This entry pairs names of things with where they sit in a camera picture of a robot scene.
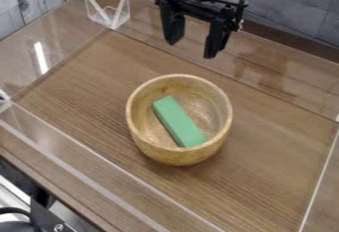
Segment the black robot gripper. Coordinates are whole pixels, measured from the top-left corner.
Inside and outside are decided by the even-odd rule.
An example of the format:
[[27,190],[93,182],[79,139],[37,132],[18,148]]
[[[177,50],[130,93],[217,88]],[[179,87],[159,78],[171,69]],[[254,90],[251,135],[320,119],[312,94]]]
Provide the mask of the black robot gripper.
[[[210,33],[206,39],[205,58],[214,58],[226,48],[233,31],[243,27],[243,13],[249,7],[247,0],[170,0],[185,5],[187,14],[199,15],[221,14],[211,20]],[[161,19],[165,39],[170,45],[175,45],[185,36],[186,18],[181,9],[167,0],[161,0]]]

